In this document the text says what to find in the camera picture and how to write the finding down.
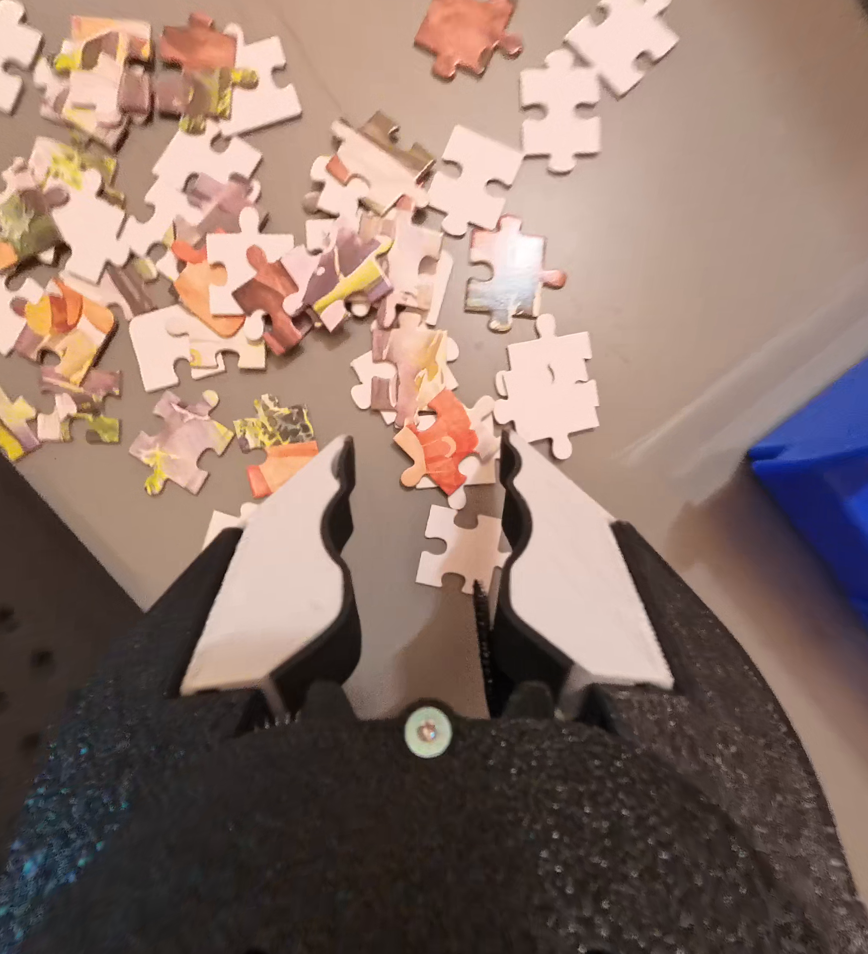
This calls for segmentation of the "blue plastic bin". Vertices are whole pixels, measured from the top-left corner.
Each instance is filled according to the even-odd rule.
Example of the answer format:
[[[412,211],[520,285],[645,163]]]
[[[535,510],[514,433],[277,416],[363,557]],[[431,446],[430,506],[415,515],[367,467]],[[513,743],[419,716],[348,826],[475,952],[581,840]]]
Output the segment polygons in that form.
[[[747,456],[758,481],[868,626],[868,356]]]

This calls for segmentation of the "pile of jigsaw pieces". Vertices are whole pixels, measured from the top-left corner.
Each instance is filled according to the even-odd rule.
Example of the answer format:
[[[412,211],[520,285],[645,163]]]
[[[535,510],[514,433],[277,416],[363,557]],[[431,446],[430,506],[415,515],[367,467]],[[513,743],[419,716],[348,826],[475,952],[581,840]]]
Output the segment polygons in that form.
[[[559,331],[587,331],[592,357],[586,366],[598,383],[598,428],[571,435],[566,468],[613,488],[606,501],[642,499],[641,478],[621,478],[621,467],[641,465],[629,447],[667,416],[675,350],[661,316],[661,292],[672,281],[662,261],[662,233],[673,232],[670,211],[675,189],[659,180],[671,171],[660,149],[674,96],[668,78],[641,83],[638,92],[614,100],[603,91],[600,113],[603,148],[577,158],[571,173],[550,173],[544,155],[519,159],[511,181],[497,176],[520,153],[521,69],[499,63],[476,79],[456,76],[444,82],[431,74],[430,54],[416,49],[413,37],[427,2],[24,2],[33,26],[44,33],[44,49],[55,47],[70,14],[86,10],[151,21],[154,33],[181,24],[192,10],[203,10],[218,28],[237,22],[249,40],[280,36],[288,74],[300,93],[302,114],[248,136],[263,158],[257,168],[261,205],[268,231],[291,233],[301,244],[305,215],[301,195],[313,185],[308,174],[316,153],[331,153],[339,142],[329,127],[347,120],[352,129],[370,113],[392,114],[403,126],[393,133],[404,146],[411,138],[431,151],[437,163],[421,180],[464,180],[479,185],[478,196],[500,212],[521,219],[524,231],[547,240],[547,267],[567,273],[564,290],[547,290],[544,310],[555,314]],[[115,445],[91,447],[83,438],[68,445],[44,446],[11,463],[0,450],[0,632],[22,630],[23,592],[48,609],[56,601],[68,608],[88,590],[79,571],[64,568],[48,543],[25,549],[23,485],[37,479],[58,514],[82,531],[84,545],[100,557],[132,596],[147,604],[175,579],[199,548],[213,507],[237,505],[250,496],[246,469],[263,464],[265,451],[242,452],[232,441],[223,455],[207,450],[200,462],[209,473],[200,495],[168,482],[161,495],[143,489],[150,469],[130,456],[137,432],[157,432],[153,408],[164,388],[147,392],[130,343],[129,322],[113,306],[118,326],[105,349],[108,370],[123,371],[120,398],[105,406],[121,419]],[[370,318],[347,318],[328,332],[314,328],[289,355],[266,357],[262,370],[238,367],[235,352],[221,352],[221,374],[197,381],[186,355],[172,371],[173,389],[184,399],[217,391],[213,417],[225,426],[252,412],[264,391],[286,403],[305,403],[321,447],[341,433],[356,438],[357,528],[345,555],[351,559],[359,605],[371,617],[403,621],[428,614],[439,597],[416,585],[416,556],[428,503],[439,490],[418,491],[399,482],[409,458],[395,445],[395,425],[379,412],[358,410],[349,396],[355,373],[349,362],[371,347]]]

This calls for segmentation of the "orange striped jigsaw piece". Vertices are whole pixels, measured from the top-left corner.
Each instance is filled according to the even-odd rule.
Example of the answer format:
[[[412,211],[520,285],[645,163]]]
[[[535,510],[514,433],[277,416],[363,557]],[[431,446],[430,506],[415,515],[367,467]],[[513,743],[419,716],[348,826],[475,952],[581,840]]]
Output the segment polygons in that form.
[[[461,463],[475,454],[478,438],[465,405],[451,390],[442,390],[429,401],[434,423],[419,429],[406,423],[394,435],[395,445],[411,459],[411,466],[402,471],[400,484],[414,488],[424,477],[450,496],[464,485],[466,477]]]

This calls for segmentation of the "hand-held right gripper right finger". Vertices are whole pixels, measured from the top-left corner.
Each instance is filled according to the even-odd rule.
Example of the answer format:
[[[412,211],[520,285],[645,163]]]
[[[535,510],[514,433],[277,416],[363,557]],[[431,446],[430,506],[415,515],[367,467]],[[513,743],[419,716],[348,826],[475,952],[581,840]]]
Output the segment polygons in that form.
[[[673,670],[624,555],[621,523],[519,433],[501,438],[493,713],[537,684],[579,713],[600,688],[669,692]]]

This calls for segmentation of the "grey desk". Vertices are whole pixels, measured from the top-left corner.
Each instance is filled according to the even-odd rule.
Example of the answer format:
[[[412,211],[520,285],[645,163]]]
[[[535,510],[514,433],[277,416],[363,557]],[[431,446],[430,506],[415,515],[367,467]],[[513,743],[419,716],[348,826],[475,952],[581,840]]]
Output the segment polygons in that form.
[[[594,11],[518,2],[523,53],[487,69],[542,65]],[[868,353],[868,21],[856,2],[671,2],[665,18],[678,45],[618,100],[659,77],[674,96],[659,180],[675,189],[659,306],[674,391],[628,448],[641,466],[620,468],[642,479],[642,499],[607,502],[611,485],[562,468],[636,526],[760,668],[821,776],[868,906],[868,632],[743,460]],[[421,695],[485,714],[469,600],[451,577],[433,590],[428,614],[389,621],[356,589],[365,643],[348,685],[360,714]]]

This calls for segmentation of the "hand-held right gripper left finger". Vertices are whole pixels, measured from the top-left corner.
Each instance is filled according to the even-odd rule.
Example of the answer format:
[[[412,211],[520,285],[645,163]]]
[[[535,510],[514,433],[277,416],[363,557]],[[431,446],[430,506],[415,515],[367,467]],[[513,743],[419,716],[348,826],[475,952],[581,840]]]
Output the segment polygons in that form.
[[[354,439],[338,436],[256,507],[182,675],[180,694],[260,691],[277,715],[296,715],[312,685],[354,673],[361,629],[342,551],[353,533]]]

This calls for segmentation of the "pink-brown jigsaw piece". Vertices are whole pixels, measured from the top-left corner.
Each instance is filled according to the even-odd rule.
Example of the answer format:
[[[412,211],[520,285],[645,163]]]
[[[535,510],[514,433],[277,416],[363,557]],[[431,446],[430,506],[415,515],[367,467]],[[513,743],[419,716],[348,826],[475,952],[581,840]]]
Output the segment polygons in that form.
[[[514,11],[511,1],[432,1],[414,45],[433,56],[431,71],[440,80],[453,80],[459,70],[480,77],[494,53],[522,53],[522,36],[508,30]]]

